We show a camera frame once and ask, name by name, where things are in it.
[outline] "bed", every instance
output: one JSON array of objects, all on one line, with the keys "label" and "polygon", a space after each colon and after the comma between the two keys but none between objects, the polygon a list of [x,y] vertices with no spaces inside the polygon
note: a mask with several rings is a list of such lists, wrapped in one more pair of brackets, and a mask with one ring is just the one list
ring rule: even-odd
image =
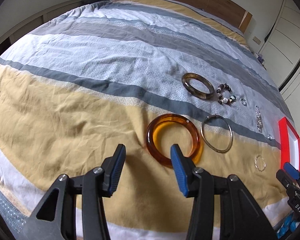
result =
[{"label": "bed", "polygon": [[[203,144],[197,166],[216,176],[237,174],[274,227],[290,212],[275,174],[278,121],[293,119],[239,29],[250,16],[234,4],[240,13],[231,25],[228,16],[210,14],[209,8],[222,6],[194,5],[187,0],[85,5],[41,25],[0,56],[0,214],[16,238],[58,175],[85,174],[123,143],[127,157],[118,189],[104,199],[111,238],[185,239],[192,199],[182,196],[173,170],[160,165],[145,144],[148,124],[166,113],[187,117],[199,130],[208,115],[223,116],[234,132],[231,149],[220,154]],[[215,89],[228,83],[237,100],[220,105],[192,96],[181,83],[188,72]],[[205,133],[213,145],[228,143],[220,122]],[[161,136],[164,154],[173,143],[184,153],[191,148],[178,125]],[[255,167],[257,155],[265,160],[263,172]],[[80,198],[76,215],[81,238]],[[214,239],[219,227],[216,199]]]}]

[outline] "wall outlet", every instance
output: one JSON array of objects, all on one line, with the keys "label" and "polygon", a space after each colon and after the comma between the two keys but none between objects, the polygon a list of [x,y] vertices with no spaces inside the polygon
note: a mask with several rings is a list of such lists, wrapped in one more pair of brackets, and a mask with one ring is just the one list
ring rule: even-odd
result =
[{"label": "wall outlet", "polygon": [[261,40],[259,40],[256,36],[254,36],[252,40],[258,45],[261,43]]}]

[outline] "silver chain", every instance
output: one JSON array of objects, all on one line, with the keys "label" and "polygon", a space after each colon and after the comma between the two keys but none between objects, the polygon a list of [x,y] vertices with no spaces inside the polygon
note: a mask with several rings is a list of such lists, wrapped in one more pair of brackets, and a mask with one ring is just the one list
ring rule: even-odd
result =
[{"label": "silver chain", "polygon": [[262,124],[260,109],[258,106],[255,106],[254,109],[256,110],[256,116],[257,116],[257,128],[259,132],[262,132],[263,124]]}]

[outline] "brown bangle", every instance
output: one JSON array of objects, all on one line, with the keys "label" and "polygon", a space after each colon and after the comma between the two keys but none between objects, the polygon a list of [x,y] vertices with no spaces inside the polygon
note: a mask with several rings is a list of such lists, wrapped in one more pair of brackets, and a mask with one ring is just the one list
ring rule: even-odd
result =
[{"label": "brown bangle", "polygon": [[[202,84],[204,84],[209,89],[210,93],[201,92],[201,91],[195,89],[193,86],[191,86],[189,83],[189,80],[191,78],[196,79],[196,80],[200,81]],[[208,80],[206,80],[204,77],[202,77],[198,74],[195,74],[195,73],[186,73],[182,76],[181,81],[182,81],[183,86],[188,90],[188,92],[191,95],[193,95],[197,98],[200,98],[200,99],[210,99],[213,97],[214,88],[213,88],[212,84]]]},{"label": "brown bangle", "polygon": [[191,134],[192,149],[188,157],[190,157],[195,164],[199,161],[198,154],[201,152],[201,141],[199,132],[196,126],[187,118],[178,114],[163,114],[155,118],[149,125],[146,131],[146,146],[149,153],[162,165],[172,168],[171,159],[163,156],[156,148],[153,140],[153,133],[158,126],[164,122],[177,122],[183,125]]}]

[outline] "open red box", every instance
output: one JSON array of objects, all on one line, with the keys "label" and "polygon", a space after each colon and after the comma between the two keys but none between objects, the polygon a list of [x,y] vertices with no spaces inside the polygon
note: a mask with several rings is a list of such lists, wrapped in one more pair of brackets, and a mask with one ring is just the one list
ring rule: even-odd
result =
[{"label": "open red box", "polygon": [[300,137],[286,117],[279,121],[281,169],[288,162],[300,171]]}]

